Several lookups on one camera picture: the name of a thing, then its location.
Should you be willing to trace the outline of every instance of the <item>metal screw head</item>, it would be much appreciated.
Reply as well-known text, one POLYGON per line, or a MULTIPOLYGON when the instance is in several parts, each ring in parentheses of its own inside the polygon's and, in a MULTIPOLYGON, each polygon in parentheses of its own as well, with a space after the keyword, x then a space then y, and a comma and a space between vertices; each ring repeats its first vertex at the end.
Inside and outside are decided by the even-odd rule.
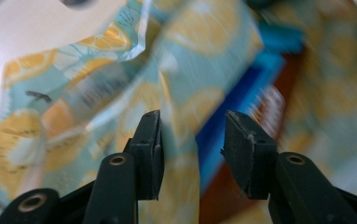
POLYGON ((22 213, 31 212, 42 206, 47 201, 47 195, 43 193, 36 193, 19 204, 19 211, 22 213))
POLYGON ((126 157, 124 156, 115 156, 109 160, 111 165, 121 165, 126 162, 126 157))
POLYGON ((89 0, 60 0, 60 1, 68 7, 81 6, 89 2, 89 0))
POLYGON ((304 163, 306 163, 305 160, 303 160, 302 158, 295 156, 295 155, 286 156, 286 160, 288 160, 290 163, 293 163, 296 165, 303 165, 304 163))

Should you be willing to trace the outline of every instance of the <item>yellow citrus graphic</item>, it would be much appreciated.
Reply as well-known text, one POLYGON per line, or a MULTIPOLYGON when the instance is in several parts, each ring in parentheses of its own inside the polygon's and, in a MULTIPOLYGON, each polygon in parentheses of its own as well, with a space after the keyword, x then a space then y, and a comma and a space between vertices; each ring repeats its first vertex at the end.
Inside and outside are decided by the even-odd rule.
POLYGON ((299 18, 300 14, 297 14, 297 11, 289 6, 289 3, 284 3, 284 4, 275 4, 274 7, 271 9, 272 14, 281 20, 281 22, 287 23, 287 24, 292 24, 294 26, 306 29, 307 27, 303 27, 303 25, 300 24, 302 22, 299 18))
POLYGON ((69 86, 75 85, 80 80, 88 77, 92 72, 96 71, 100 67, 111 63, 113 60, 108 58, 95 58, 85 63, 85 66, 82 67, 79 72, 74 76, 70 81, 69 86))
POLYGON ((102 156, 103 152, 109 147, 114 139, 115 132, 108 133, 104 137, 100 138, 97 141, 96 146, 89 148, 91 158, 94 161, 100 158, 100 156, 102 156))
POLYGON ((56 50, 53 49, 9 62, 4 71, 4 88, 46 71, 53 63, 55 55, 56 50))
POLYGON ((179 7, 183 0, 154 0, 153 6, 160 11, 172 11, 179 7))
POLYGON ((85 176, 82 178, 82 181, 79 184, 79 188, 82 188, 83 186, 87 185, 91 181, 95 180, 97 178, 97 171, 91 170, 88 171, 85 176))
POLYGON ((311 144, 313 136, 310 132, 303 131, 289 135, 286 133, 281 137, 283 150, 304 153, 306 148, 311 144))
POLYGON ((197 0, 167 28, 166 37, 198 53, 221 53, 238 30, 236 0, 197 0))
POLYGON ((21 110, 0 123, 0 187, 8 197, 17 196, 36 148, 29 146, 39 137, 41 124, 36 112, 21 110))
POLYGON ((263 48, 263 42, 255 27, 251 27, 250 40, 248 47, 244 51, 243 57, 253 59, 257 52, 263 48))
POLYGON ((341 32, 330 41, 328 47, 330 60, 342 68, 352 66, 357 61, 357 41, 351 34, 341 32))
POLYGON ((306 32, 306 44, 308 46, 309 52, 314 50, 318 52, 318 47, 322 44, 326 33, 324 29, 312 28, 309 32, 306 32))
POLYGON ((103 34, 93 35, 79 43, 100 50, 126 50, 130 48, 129 37, 114 21, 103 34))
POLYGON ((224 100, 224 93, 218 88, 208 88, 193 95, 181 108, 181 116, 192 133, 197 134, 213 111, 224 100))
POLYGON ((45 163, 46 171, 55 171, 64 165, 71 163, 79 156, 87 139, 86 135, 78 134, 49 144, 47 146, 45 163))
POLYGON ((355 76, 341 77, 338 81, 328 81, 325 86, 325 95, 332 102, 325 101, 329 116, 333 114, 354 114, 357 112, 357 68, 355 76))
POLYGON ((74 114, 63 100, 59 100, 42 116, 48 139, 67 132, 74 126, 74 114))
POLYGON ((117 151, 123 151, 129 138, 132 138, 141 116, 157 109, 160 109, 158 86, 148 82, 141 83, 120 117, 117 130, 117 151))
POLYGON ((354 21, 356 19, 356 13, 352 13, 356 6, 351 1, 328 1, 317 7, 318 15, 323 20, 354 21))
POLYGON ((160 201, 146 202, 140 220, 146 223, 199 222, 199 164, 194 154, 166 160, 160 201))

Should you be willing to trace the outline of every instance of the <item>lemon slice pattern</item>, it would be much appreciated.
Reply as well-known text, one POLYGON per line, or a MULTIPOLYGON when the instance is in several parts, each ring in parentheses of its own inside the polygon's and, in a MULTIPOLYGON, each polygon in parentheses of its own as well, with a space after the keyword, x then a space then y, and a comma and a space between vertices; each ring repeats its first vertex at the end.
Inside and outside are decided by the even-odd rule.
POLYGON ((80 44, 99 50, 127 50, 130 39, 127 34, 113 21, 101 35, 93 35, 79 41, 80 44))
POLYGON ((160 109, 158 85, 151 82, 141 83, 136 88, 128 106, 119 119, 117 128, 117 151, 123 151, 129 138, 134 135, 141 116, 146 112, 157 109, 160 109))
POLYGON ((74 161, 82 151, 87 140, 88 137, 81 133, 49 143, 45 163, 46 171, 56 171, 74 161))
POLYGON ((0 123, 0 188, 7 191, 10 199, 18 196, 35 162, 40 134, 39 116, 33 110, 23 109, 0 123))
POLYGON ((95 58, 91 59, 85 63, 85 66, 82 67, 79 72, 76 73, 74 78, 70 81, 69 86, 75 85, 80 80, 88 77, 92 72, 96 71, 100 67, 111 63, 113 60, 109 58, 95 58))
POLYGON ((4 71, 4 88, 46 71, 52 65, 56 51, 47 50, 9 62, 4 71))
POLYGON ((52 139, 74 126, 74 114, 64 100, 59 100, 42 116, 42 123, 48 139, 52 139))
POLYGON ((82 188, 83 186, 87 185, 88 183, 90 183, 91 181, 95 180, 97 177, 97 171, 96 170, 90 170, 88 171, 85 176, 83 177, 83 179, 81 180, 81 182, 79 183, 79 188, 82 188))
POLYGON ((193 95, 182 105, 178 105, 172 99, 170 92, 171 83, 167 72, 159 71, 159 84, 161 105, 164 113, 168 114, 174 139, 178 147, 183 146, 191 135, 197 134, 212 112, 225 98, 223 91, 216 87, 203 88, 194 91, 193 95))
POLYGON ((99 159, 105 150, 110 147, 112 142, 115 140, 115 132, 107 133, 105 136, 97 140, 96 146, 90 147, 89 153, 91 158, 96 161, 99 159))
POLYGON ((236 0, 197 0, 171 24, 166 38, 197 53, 221 53, 239 28, 236 0))
POLYGON ((160 11, 172 11, 176 9, 183 0, 154 0, 153 7, 160 11))

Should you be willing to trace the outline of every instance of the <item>crinkled plastic bag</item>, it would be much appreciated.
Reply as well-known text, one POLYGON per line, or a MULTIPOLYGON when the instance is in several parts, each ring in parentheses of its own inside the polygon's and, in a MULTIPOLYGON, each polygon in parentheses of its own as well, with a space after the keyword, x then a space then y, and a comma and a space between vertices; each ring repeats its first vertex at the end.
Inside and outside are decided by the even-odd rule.
MULTIPOLYGON (((307 155, 334 186, 357 195, 357 4, 280 1, 261 15, 307 36, 280 149, 307 155)), ((227 223, 271 223, 267 204, 227 223)))
POLYGON ((146 223, 196 223, 195 134, 261 48, 239 0, 129 0, 101 35, 7 64, 0 107, 0 212, 34 188, 65 195, 160 109, 165 174, 146 223))

